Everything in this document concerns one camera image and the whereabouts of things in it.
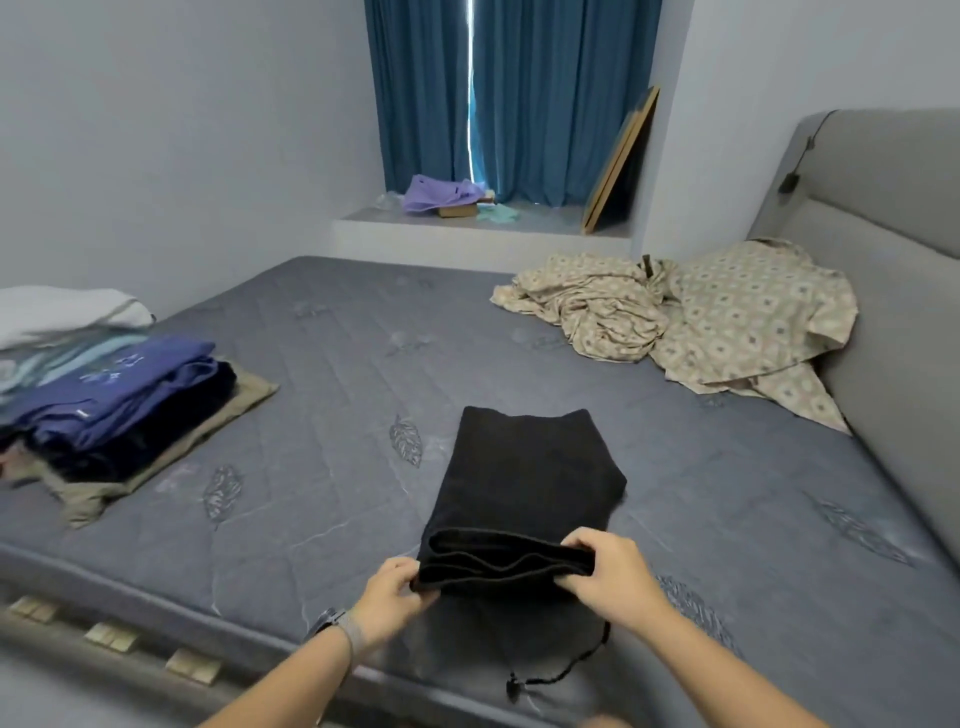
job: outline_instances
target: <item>purple cloth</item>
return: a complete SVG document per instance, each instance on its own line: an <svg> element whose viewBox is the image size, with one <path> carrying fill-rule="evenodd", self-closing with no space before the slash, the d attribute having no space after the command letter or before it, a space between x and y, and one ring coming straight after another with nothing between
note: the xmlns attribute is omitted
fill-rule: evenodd
<svg viewBox="0 0 960 728"><path fill-rule="evenodd" d="M213 343L157 336L25 392L4 420L40 445L97 448L149 415L171 395L217 372Z"/></svg>
<svg viewBox="0 0 960 728"><path fill-rule="evenodd" d="M426 212L437 207L469 205L486 193L487 190L470 180L443 182L424 175L414 175L407 194L403 196L403 209L407 212Z"/></svg>

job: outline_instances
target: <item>folded blue clothing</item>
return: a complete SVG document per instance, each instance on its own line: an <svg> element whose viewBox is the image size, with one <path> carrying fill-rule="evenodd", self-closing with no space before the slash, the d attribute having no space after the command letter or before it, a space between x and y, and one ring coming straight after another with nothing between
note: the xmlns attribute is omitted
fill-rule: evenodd
<svg viewBox="0 0 960 728"><path fill-rule="evenodd" d="M20 347L0 352L0 404L23 390L47 384L103 356L147 340L143 334L118 334L117 330L100 328L68 337L52 347Z"/></svg>
<svg viewBox="0 0 960 728"><path fill-rule="evenodd" d="M40 445L100 447L171 395L216 374L213 348L181 336L148 339L24 392L4 407L3 420Z"/></svg>

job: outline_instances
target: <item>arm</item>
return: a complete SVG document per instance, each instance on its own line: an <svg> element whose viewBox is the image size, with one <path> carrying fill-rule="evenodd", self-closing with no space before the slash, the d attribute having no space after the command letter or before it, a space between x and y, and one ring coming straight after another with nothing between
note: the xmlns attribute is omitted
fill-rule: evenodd
<svg viewBox="0 0 960 728"><path fill-rule="evenodd" d="M667 601L636 544L578 528L565 546L596 553L591 576L557 582L590 609L626 627L670 668L710 728L825 728L792 698L706 635Z"/></svg>
<svg viewBox="0 0 960 728"><path fill-rule="evenodd" d="M398 556L367 582L350 610L363 633L363 653L384 644L436 600L436 593L401 593L419 569L415 559ZM346 633L328 627L201 728L312 728L347 676L351 657Z"/></svg>

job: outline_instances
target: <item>khaki cloth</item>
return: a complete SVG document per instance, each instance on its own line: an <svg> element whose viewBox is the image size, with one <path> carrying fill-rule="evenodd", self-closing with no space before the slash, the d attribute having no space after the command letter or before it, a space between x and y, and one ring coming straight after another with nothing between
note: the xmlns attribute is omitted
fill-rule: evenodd
<svg viewBox="0 0 960 728"><path fill-rule="evenodd" d="M561 327L583 356L638 361L669 324L659 306L675 263L651 265L648 277L630 260L551 255L545 266L517 275L512 285L496 286L491 301Z"/></svg>
<svg viewBox="0 0 960 728"><path fill-rule="evenodd" d="M856 320L850 282L785 240L748 240L678 265L552 255L497 286L507 310L561 326L584 356L647 353L698 394L765 397L842 432L846 422L810 360L841 349Z"/></svg>
<svg viewBox="0 0 960 728"><path fill-rule="evenodd" d="M111 500L128 496L154 475L177 462L218 429L267 399L277 385L229 362L237 381L233 397L212 417L167 448L149 467L124 483L68 483L44 460L21 443L3 456L4 477L9 480L42 480L63 502L63 517L74 528L95 521Z"/></svg>

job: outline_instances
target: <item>mattress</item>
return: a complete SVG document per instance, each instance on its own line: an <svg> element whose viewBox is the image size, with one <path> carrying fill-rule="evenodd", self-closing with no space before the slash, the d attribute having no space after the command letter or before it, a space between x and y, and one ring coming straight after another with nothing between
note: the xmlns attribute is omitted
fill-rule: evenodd
<svg viewBox="0 0 960 728"><path fill-rule="evenodd" d="M279 392L85 528L66 528L41 484L4 484L0 580L269 669L384 558L416 553L464 406L584 407L628 478L611 530L689 616L831 725L955 724L960 581L854 439L765 400L698 397L649 361L578 356L489 303L503 282L302 257L162 322ZM392 429L416 431L419 463ZM217 523L204 491L224 466L243 486ZM465 722L699 724L617 630L563 681L507 698L511 670L549 676L601 628L576 603L445 597L352 690L376 702L399 686L393 710Z"/></svg>

